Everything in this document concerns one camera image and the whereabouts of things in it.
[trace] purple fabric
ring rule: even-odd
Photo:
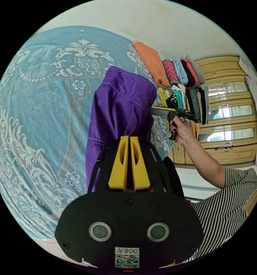
[[[124,135],[150,142],[153,117],[148,112],[156,95],[156,87],[146,78],[114,66],[107,70],[93,98],[85,153],[87,188],[104,144]]]

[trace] bed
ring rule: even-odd
[[[87,191],[92,99],[110,66],[154,83],[132,41],[87,26],[31,37],[1,79],[0,193],[32,239],[53,239],[65,207]],[[154,117],[151,141],[162,158],[168,137],[166,120]]]

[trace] white wall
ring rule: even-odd
[[[185,6],[166,0],[94,0],[49,21],[37,33],[67,25],[86,25],[140,40],[162,60],[188,54],[194,60],[242,55],[243,50],[220,27]]]

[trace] striped shirt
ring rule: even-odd
[[[244,206],[256,190],[257,175],[253,168],[225,168],[225,187],[201,202],[191,203],[201,221],[204,240],[185,262],[212,252],[237,232],[248,217]]]

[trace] wardrobe door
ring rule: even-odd
[[[257,144],[237,146],[232,149],[219,149],[217,151],[215,149],[206,149],[206,151],[220,164],[243,163],[255,160]]]
[[[257,121],[200,128],[198,141],[205,149],[257,143]]]
[[[195,64],[200,67],[200,66],[211,64],[211,63],[219,63],[219,62],[238,63],[239,57],[238,56],[216,56],[216,57],[210,57],[210,58],[205,58],[205,59],[195,61]]]
[[[252,94],[245,81],[245,77],[242,78],[235,76],[226,76],[223,78],[214,78],[206,81],[205,86],[208,86],[209,90],[209,103],[252,98]]]
[[[255,102],[251,98],[218,101],[209,104],[209,124],[200,128],[257,121]]]
[[[176,142],[172,147],[174,155],[174,163],[185,164],[185,150],[181,144]]]
[[[218,56],[196,61],[204,77],[207,80],[223,76],[245,76],[246,73],[238,64],[239,57],[236,56]]]

